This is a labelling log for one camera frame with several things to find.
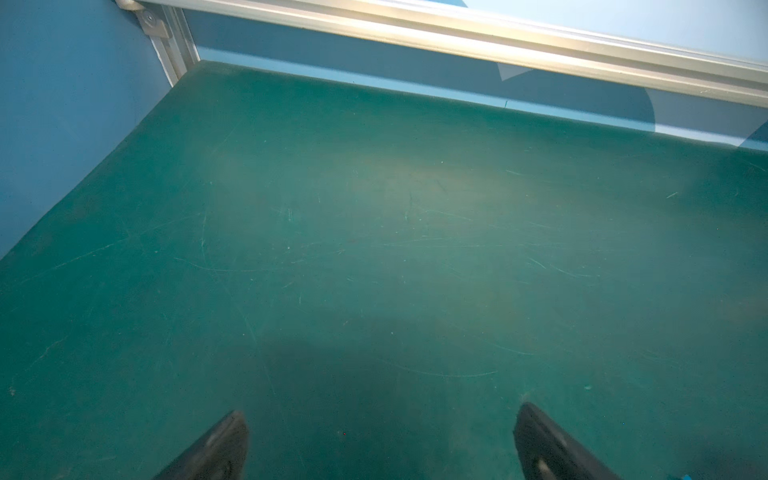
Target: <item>green floor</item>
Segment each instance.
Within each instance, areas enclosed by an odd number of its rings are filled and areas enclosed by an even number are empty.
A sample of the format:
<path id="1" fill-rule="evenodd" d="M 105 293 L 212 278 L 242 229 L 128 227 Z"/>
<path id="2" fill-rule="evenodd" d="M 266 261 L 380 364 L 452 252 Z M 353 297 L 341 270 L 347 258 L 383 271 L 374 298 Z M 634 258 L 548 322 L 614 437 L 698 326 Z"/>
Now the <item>green floor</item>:
<path id="1" fill-rule="evenodd" d="M 0 262 L 0 478 L 766 478 L 768 156 L 203 63 Z"/>

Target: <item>scratch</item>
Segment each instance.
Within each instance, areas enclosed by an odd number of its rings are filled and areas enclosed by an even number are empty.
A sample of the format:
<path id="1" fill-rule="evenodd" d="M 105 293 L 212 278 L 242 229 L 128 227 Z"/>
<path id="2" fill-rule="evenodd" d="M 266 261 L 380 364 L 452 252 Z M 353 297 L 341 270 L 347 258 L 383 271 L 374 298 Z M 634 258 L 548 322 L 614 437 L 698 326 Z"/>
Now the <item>scratch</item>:
<path id="1" fill-rule="evenodd" d="M 680 363 L 675 359 L 671 359 L 667 356 L 664 356 L 658 352 L 654 352 L 653 350 L 649 350 L 649 349 L 645 349 L 645 352 L 646 353 L 641 353 L 641 356 L 644 359 L 648 360 L 649 362 L 660 363 L 663 365 L 670 366 L 677 370 L 682 369 L 682 367 L 680 366 Z"/>
<path id="2" fill-rule="evenodd" d="M 403 246 L 403 245 L 397 245 L 397 244 L 393 244 L 393 245 L 390 245 L 390 246 L 392 246 L 392 247 L 419 247 L 419 245 Z M 497 243 L 495 245 L 494 244 L 491 244 L 491 245 L 485 245 L 485 244 L 483 244 L 483 245 L 479 245 L 479 244 L 478 245 L 423 245 L 420 248 L 492 248 L 492 247 L 502 247 L 502 248 L 504 248 L 504 247 L 509 247 L 509 245 L 505 245 L 503 243 Z"/>
<path id="3" fill-rule="evenodd" d="M 172 223 L 178 223 L 178 222 L 190 219 L 190 218 L 199 217 L 200 215 L 202 215 L 202 213 L 187 215 L 185 217 L 177 218 L 176 220 L 169 220 L 168 222 L 161 223 L 160 225 L 155 225 L 154 227 L 149 227 L 146 230 L 143 230 L 143 231 L 139 232 L 139 235 L 144 235 L 145 233 L 150 233 L 153 230 L 157 230 L 159 228 L 167 227 L 168 225 L 171 225 Z"/>
<path id="4" fill-rule="evenodd" d="M 391 366 L 393 366 L 393 367 L 395 367 L 397 369 L 405 370 L 406 372 L 418 373 L 419 375 L 438 376 L 438 377 L 442 377 L 444 379 L 473 379 L 473 378 L 476 378 L 476 377 L 479 377 L 479 376 L 488 376 L 488 375 L 493 375 L 494 373 L 498 373 L 498 370 L 492 370 L 491 372 L 484 372 L 484 373 L 475 373 L 473 375 L 449 375 L 447 373 L 422 372 L 421 370 L 414 370 L 414 369 L 410 369 L 410 368 L 402 366 L 402 365 L 398 365 L 396 363 L 387 362 L 386 360 L 380 359 L 377 356 L 375 356 L 373 358 L 379 360 L 381 363 L 385 363 L 387 365 L 391 365 Z"/>
<path id="5" fill-rule="evenodd" d="M 541 227 L 541 228 L 551 228 L 552 230 L 555 230 L 555 228 L 554 228 L 554 227 L 550 227 L 550 226 L 548 226 L 548 225 L 542 225 L 542 224 L 540 224 L 540 223 L 534 223 L 534 222 L 528 222 L 528 223 L 530 223 L 531 225 L 535 225 L 536 227 Z"/>
<path id="6" fill-rule="evenodd" d="M 52 266 L 51 268 L 49 268 L 49 269 L 47 269 L 47 270 L 43 270 L 42 272 L 38 273 L 37 275 L 33 275 L 33 276 L 30 276 L 30 277 L 28 277 L 28 278 L 25 278 L 24 280 L 22 280 L 21 282 L 19 282 L 19 283 L 18 283 L 18 285 L 22 285 L 23 283 L 27 283 L 29 280 L 34 280 L 34 279 L 38 278 L 38 277 L 39 277 L 39 276 L 41 276 L 41 275 L 45 275 L 46 273 L 50 273 L 50 272 L 52 272 L 52 271 L 54 271 L 54 270 L 58 270 L 58 269 L 62 268 L 62 267 L 63 267 L 63 266 L 65 266 L 65 265 L 69 265 L 69 264 L 70 264 L 70 263 L 72 263 L 72 262 L 75 262 L 75 261 L 77 261 L 77 260 L 80 260 L 81 258 L 89 257 L 90 255 L 93 255 L 94 253 L 97 253 L 97 252 L 101 252 L 102 250 L 106 250 L 107 248 L 110 248 L 110 247 L 114 247 L 114 246 L 115 246 L 115 245 L 117 245 L 118 243 L 122 243 L 122 242 L 124 242 L 125 240 L 128 240 L 128 238 L 124 238 L 124 239 L 122 239 L 122 240 L 118 240 L 117 242 L 113 242 L 113 243 L 110 243 L 109 245 L 104 245 L 104 246 L 103 246 L 103 247 L 101 247 L 101 248 L 97 248 L 96 250 L 91 250 L 91 251 L 90 251 L 90 252 L 88 252 L 88 253 L 83 253 L 83 254 L 82 254 L 82 255 L 80 255 L 79 257 L 75 257 L 75 258 L 73 258 L 73 259 L 71 259 L 71 260 L 67 260 L 66 262 L 64 262 L 64 263 L 60 263 L 60 264 L 58 264 L 57 266 Z"/>
<path id="7" fill-rule="evenodd" d="M 94 307 L 96 307 L 96 299 L 98 298 L 99 293 L 101 293 L 101 290 L 104 289 L 105 284 L 106 282 L 101 281 L 94 292 L 93 297 L 91 298 L 91 306 L 88 307 L 88 314 L 85 316 L 86 320 L 91 319 L 91 314 L 94 312 Z"/>
<path id="8" fill-rule="evenodd" d="M 768 171 L 768 170 L 766 170 L 765 168 L 762 168 L 760 165 L 755 165 L 755 164 L 753 164 L 752 162 L 749 162 L 749 161 L 746 161 L 746 160 L 745 160 L 745 162 L 747 162 L 748 164 L 750 164 L 750 165 L 752 165 L 753 167 L 755 167 L 755 168 L 757 168 L 757 169 L 760 169 L 760 170 L 762 170 L 762 171 Z"/>
<path id="9" fill-rule="evenodd" d="M 336 255 L 341 255 L 344 252 L 345 252 L 345 250 L 342 248 L 342 249 L 339 249 L 339 250 L 334 250 L 333 252 L 321 253 L 319 255 L 313 255 L 311 257 L 304 257 L 304 258 L 302 258 L 300 260 L 294 260 L 291 263 L 302 263 L 302 262 L 306 262 L 307 260 L 313 260 L 313 259 L 320 258 L 320 257 L 327 257 L 328 255 L 333 255 L 334 253 Z"/>
<path id="10" fill-rule="evenodd" d="M 115 460 L 117 457 L 118 457 L 117 455 L 111 455 L 111 456 L 108 456 L 108 457 L 96 458 L 95 460 L 91 460 L 91 461 L 86 462 L 86 463 L 90 463 L 90 464 L 101 463 L 101 462 L 106 462 L 108 460 Z"/>
<path id="11" fill-rule="evenodd" d="M 448 265 L 447 263 L 445 264 L 445 268 L 447 268 L 449 270 L 448 273 L 450 273 L 451 275 L 455 276 L 456 278 L 459 278 L 459 279 L 462 279 L 462 280 L 464 279 L 464 276 L 462 275 L 462 272 L 460 272 L 459 270 L 453 268 L 452 266 Z"/>
<path id="12" fill-rule="evenodd" d="M 161 314 L 163 316 L 163 319 L 165 319 L 165 323 L 168 323 L 168 317 L 165 316 L 165 313 Z M 168 347 L 168 342 L 170 342 L 170 335 L 174 332 L 174 325 L 170 326 L 170 330 L 168 330 L 168 336 L 165 337 L 165 346 Z"/>
<path id="13" fill-rule="evenodd" d="M 203 254 L 203 264 L 207 265 L 208 260 L 205 257 L 205 223 L 208 221 L 208 212 L 203 217 L 203 233 L 200 234 L 200 252 Z"/>
<path id="14" fill-rule="evenodd" d="M 422 209 L 422 212 L 423 212 L 424 214 L 428 214 L 428 213 L 430 213 L 430 212 L 434 212 L 434 213 L 436 213 L 436 214 L 447 215 L 447 216 L 449 216 L 449 217 L 461 218 L 462 220 L 467 220 L 467 221 L 470 221 L 470 222 L 472 222 L 472 221 L 473 221 L 471 218 L 462 217 L 461 215 L 456 215 L 456 214 L 450 214 L 450 213 L 448 213 L 448 212 L 441 212 L 440 210 L 423 210 L 423 209 Z"/>
<path id="15" fill-rule="evenodd" d="M 562 242 L 545 242 L 545 243 L 521 243 L 521 247 L 564 247 L 568 245 Z"/>
<path id="16" fill-rule="evenodd" d="M 46 356 L 46 355 L 48 355 L 48 352 L 50 352 L 50 351 L 51 351 L 51 349 L 52 349 L 53 347 L 55 347 L 55 346 L 57 346 L 59 343 L 61 343 L 61 342 L 65 341 L 65 340 L 66 340 L 68 337 L 69 337 L 69 335 L 65 336 L 63 339 L 60 339 L 60 340 L 56 340 L 55 342 L 53 342 L 51 345 L 49 345 L 48 347 L 46 347 L 46 349 L 45 349 L 45 351 L 43 352 L 43 354 L 42 354 L 42 355 L 40 355 L 40 356 L 39 356 L 39 357 L 38 357 L 38 358 L 37 358 L 37 359 L 36 359 L 34 362 L 30 363 L 30 364 L 27 366 L 27 368 L 23 369 L 21 372 L 17 373 L 16 375 L 13 375 L 13 377 L 11 377 L 11 385 L 8 387 L 8 393 L 10 393 L 10 394 L 11 394 L 11 396 L 14 396 L 14 395 L 16 395 L 16 388 L 14 387 L 14 385 L 16 384 L 16 378 L 17 378 L 19 375 L 21 375 L 22 373 L 26 373 L 26 372 L 28 372 L 28 371 L 29 371 L 29 369 L 31 369 L 33 366 L 35 366 L 35 364 L 36 364 L 37 362 L 39 362 L 40 360 L 44 359 L 44 358 L 45 358 L 45 356 Z"/>
<path id="17" fill-rule="evenodd" d="M 449 237 L 416 238 L 414 240 L 403 240 L 402 242 L 382 243 L 382 245 L 384 247 L 397 247 L 398 245 L 403 245 L 405 243 L 429 242 L 429 241 L 432 241 L 432 240 L 452 240 L 452 238 L 449 238 Z"/>
<path id="18" fill-rule="evenodd" d="M 56 475 L 56 476 L 55 476 L 55 477 L 54 477 L 52 480 L 61 480 L 62 478 L 67 478 L 67 477 L 69 476 L 69 474 L 71 474 L 71 473 L 72 473 L 72 469 L 73 469 L 73 468 L 74 468 L 74 467 L 69 467 L 69 468 L 67 468 L 67 469 L 66 469 L 65 471 L 63 471 L 62 473 L 60 473 L 60 474 Z"/>
<path id="19" fill-rule="evenodd" d="M 445 320 L 445 322 L 446 322 L 447 324 L 449 324 L 450 326 L 452 326 L 453 328 L 455 328 L 455 329 L 457 329 L 457 330 L 461 330 L 462 332 L 466 333 L 466 334 L 467 334 L 467 335 L 469 335 L 470 337 L 472 337 L 472 338 L 475 338 L 475 339 L 477 339 L 477 340 L 480 340 L 480 341 L 481 341 L 481 342 L 483 342 L 483 343 L 487 343 L 487 344 L 489 344 L 490 346 L 494 346 L 494 347 L 496 347 L 497 349 L 506 350 L 507 352 L 512 352 L 512 353 L 517 353 L 518 355 L 531 355 L 531 356 L 532 356 L 532 355 L 536 355 L 535 353 L 530 353 L 530 352 L 521 352 L 520 350 L 510 349 L 510 348 L 507 348 L 507 347 L 505 347 L 505 346 L 501 346 L 501 345 L 498 345 L 498 344 L 496 344 L 496 343 L 493 343 L 493 342 L 489 342 L 488 340 L 486 340 L 486 339 L 482 338 L 481 336 L 477 336 L 477 335 L 475 335 L 474 333 L 470 333 L 470 332 L 469 332 L 467 329 L 463 329 L 462 327 L 460 327 L 460 326 L 458 326 L 458 325 L 456 325 L 456 324 L 454 324 L 454 323 L 452 323 L 452 322 L 449 322 L 448 320 Z"/>
<path id="20" fill-rule="evenodd" d="M 543 268 L 544 270 L 546 270 L 546 269 L 547 269 L 547 267 L 546 267 L 546 266 L 542 265 L 541 263 L 537 262 L 536 260 L 533 260 L 533 259 L 532 259 L 532 258 L 530 258 L 530 257 L 526 257 L 526 258 L 527 258 L 527 259 L 529 259 L 531 262 L 535 263 L 536 265 L 539 265 L 539 266 L 540 266 L 541 268 Z"/>
<path id="21" fill-rule="evenodd" d="M 551 266 L 552 268 L 554 268 L 558 272 L 562 272 L 562 273 L 565 273 L 566 275 L 570 275 L 570 276 L 574 276 L 574 277 L 580 277 L 580 276 L 587 276 L 587 277 L 599 276 L 599 275 L 583 275 L 581 273 L 566 272 L 565 270 L 561 270 L 561 269 L 557 268 L 556 266 L 552 265 L 551 263 L 549 264 L 549 266 Z"/>
<path id="22" fill-rule="evenodd" d="M 296 449 L 296 456 L 299 458 L 299 462 L 301 463 L 302 468 L 306 470 L 306 465 L 304 465 L 304 457 L 302 457 L 301 451 L 299 450 L 299 447 L 296 443 L 296 437 L 293 435 L 293 432 L 291 432 L 291 429 L 288 426 L 288 421 L 286 420 L 286 416 L 283 411 L 283 404 L 280 401 L 280 397 L 277 396 L 277 392 L 275 391 L 275 385 L 272 382 L 272 375 L 270 374 L 270 369 L 269 367 L 266 366 L 266 362 L 264 361 L 263 353 L 261 351 L 261 346 L 259 345 L 259 340 L 256 338 L 256 333 L 253 331 L 253 326 L 251 326 L 250 322 L 248 321 L 248 317 L 246 316 L 243 309 L 240 307 L 240 304 L 235 303 L 234 297 L 232 297 L 232 293 L 230 292 L 230 289 L 228 289 L 227 286 L 224 285 L 224 282 L 221 281 L 221 278 L 219 278 L 218 275 L 216 275 L 216 278 L 217 280 L 219 280 L 219 284 L 221 285 L 221 288 L 223 288 L 223 290 L 227 292 L 227 295 L 230 298 L 230 302 L 235 306 L 235 309 L 240 314 L 240 317 L 243 319 L 243 323 L 245 324 L 245 327 L 248 329 L 250 338 L 253 340 L 253 346 L 256 348 L 257 355 L 259 356 L 261 367 L 264 370 L 264 374 L 266 375 L 266 380 L 270 384 L 270 390 L 272 391 L 272 397 L 275 399 L 275 403 L 277 404 L 277 410 L 280 412 L 280 417 L 283 419 L 283 427 L 288 433 L 288 436 L 290 437 L 294 445 L 294 448 Z"/>
<path id="23" fill-rule="evenodd" d="M 182 220 L 186 220 L 187 218 L 191 218 L 191 217 L 198 217 L 198 216 L 200 216 L 200 215 L 201 215 L 201 214 L 188 215 L 188 216 L 186 216 L 186 217 L 178 218 L 178 219 L 176 219 L 176 220 L 171 220 L 171 221 L 168 221 L 168 222 L 165 222 L 165 223 L 161 223 L 160 225 L 157 225 L 157 226 L 155 226 L 155 227 L 147 228 L 146 230 L 144 230 L 144 231 L 140 232 L 140 233 L 139 233 L 139 235 L 144 235 L 145 233 L 149 233 L 149 232 L 151 232 L 151 231 L 153 231 L 153 230 L 157 230 L 158 228 L 162 228 L 162 227 L 165 227 L 166 225 L 170 225 L 170 224 L 172 224 L 172 223 L 180 222 L 180 221 L 182 221 Z M 8 287 L 11 287 L 11 286 L 17 286 L 17 285 L 22 285 L 22 284 L 24 284 L 24 283 L 27 283 L 27 282 L 28 282 L 28 281 L 30 281 L 30 280 L 34 280 L 34 279 L 36 279 L 36 278 L 38 278 L 38 277 L 40 277 L 40 276 L 43 276 L 43 275 L 45 275 L 46 273 L 50 273 L 50 272 L 52 272 L 52 271 L 54 271 L 54 270 L 58 270 L 58 269 L 62 268 L 63 266 L 66 266 L 66 265 L 68 265 L 68 264 L 70 264 L 70 263 L 72 263 L 72 262 L 75 262 L 75 261 L 77 261 L 77 260 L 83 259 L 83 258 L 85 258 L 85 257 L 89 257 L 90 255 L 93 255 L 94 253 L 98 253 L 98 252 L 101 252 L 102 250 L 106 250 L 107 248 L 111 248 L 111 247 L 114 247 L 115 245 L 118 245 L 119 243 L 123 243 L 124 241 L 127 241 L 127 240 L 129 240 L 129 239 L 130 239 L 130 237 L 125 237 L 125 238 L 122 238 L 122 239 L 120 239 L 120 240 L 118 240 L 118 241 L 116 241 L 116 242 L 110 243 L 109 245 L 104 245 L 103 247 L 99 247 L 99 248 L 97 248 L 96 250 L 91 250 L 91 251 L 90 251 L 90 252 L 88 252 L 88 253 L 83 253 L 83 254 L 82 254 L 82 255 L 80 255 L 79 257 L 75 257 L 75 258 L 72 258 L 72 259 L 70 259 L 70 260 L 67 260 L 66 262 L 60 263 L 60 264 L 58 264 L 58 265 L 56 265 L 56 266 L 52 266 L 51 268 L 49 268 L 49 269 L 47 269 L 47 270 L 43 270 L 43 271 L 42 271 L 42 272 L 40 272 L 40 273 L 36 273 L 36 274 L 35 274 L 35 275 L 33 275 L 33 276 L 29 276 L 29 277 L 27 277 L 27 278 L 25 278 L 25 279 L 23 279 L 23 280 L 21 280 L 21 281 L 19 281 L 19 282 L 17 282 L 17 283 L 11 283 L 10 285 L 8 285 Z"/>
<path id="24" fill-rule="evenodd" d="M 234 272 L 234 273 L 245 273 L 245 272 L 274 272 L 277 270 L 283 270 L 285 267 L 279 266 L 277 268 L 253 268 L 249 270 L 233 270 L 228 268 L 210 268 L 208 266 L 202 266 L 197 265 L 196 263 L 192 263 L 189 260 L 185 260 L 184 258 L 174 257 L 174 260 L 179 260 L 180 262 L 189 263 L 191 266 L 195 266 L 196 268 L 199 268 L 200 270 L 208 270 L 210 272 Z"/>
<path id="25" fill-rule="evenodd" d="M 221 148 L 227 142 L 227 140 L 230 139 L 230 136 L 232 135 L 232 132 L 234 132 L 235 128 L 238 128 L 240 126 L 240 124 L 243 123 L 243 121 L 244 120 L 240 120 L 235 125 L 233 125 L 232 129 L 230 130 L 230 133 L 228 133 L 227 136 L 224 137 L 224 139 L 221 141 L 221 143 L 219 143 L 210 153 L 211 154 L 215 154 L 219 150 L 219 148 Z"/>

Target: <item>blue wall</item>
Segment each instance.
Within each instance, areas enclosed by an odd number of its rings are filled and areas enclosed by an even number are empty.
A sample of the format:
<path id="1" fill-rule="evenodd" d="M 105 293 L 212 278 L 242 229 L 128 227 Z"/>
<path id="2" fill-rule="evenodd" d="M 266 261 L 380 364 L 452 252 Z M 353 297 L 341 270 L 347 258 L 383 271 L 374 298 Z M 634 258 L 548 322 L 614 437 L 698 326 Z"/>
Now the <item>blue wall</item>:
<path id="1" fill-rule="evenodd" d="M 464 0 L 464 3 L 476 10 L 534 22 L 768 62 L 766 0 Z"/>
<path id="2" fill-rule="evenodd" d="M 0 45 L 1 257 L 170 85 L 111 0 L 3 2 Z"/>

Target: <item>floor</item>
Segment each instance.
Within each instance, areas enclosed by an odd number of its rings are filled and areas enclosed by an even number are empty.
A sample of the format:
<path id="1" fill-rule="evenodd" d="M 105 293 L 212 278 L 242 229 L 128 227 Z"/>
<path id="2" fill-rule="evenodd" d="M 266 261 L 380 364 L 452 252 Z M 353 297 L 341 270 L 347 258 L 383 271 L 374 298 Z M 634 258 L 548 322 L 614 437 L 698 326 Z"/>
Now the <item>floor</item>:
<path id="1" fill-rule="evenodd" d="M 768 155 L 204 62 L 0 261 L 0 478 L 768 478 Z"/>

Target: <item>aluminum rail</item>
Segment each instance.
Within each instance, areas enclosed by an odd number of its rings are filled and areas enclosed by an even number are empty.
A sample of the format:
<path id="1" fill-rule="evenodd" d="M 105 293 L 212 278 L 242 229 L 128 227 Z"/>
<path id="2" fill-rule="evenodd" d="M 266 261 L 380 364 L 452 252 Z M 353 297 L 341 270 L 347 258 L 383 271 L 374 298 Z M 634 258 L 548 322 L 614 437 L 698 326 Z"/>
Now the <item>aluminum rail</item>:
<path id="1" fill-rule="evenodd" d="M 768 108 L 768 65 L 423 0 L 162 5 Z"/>

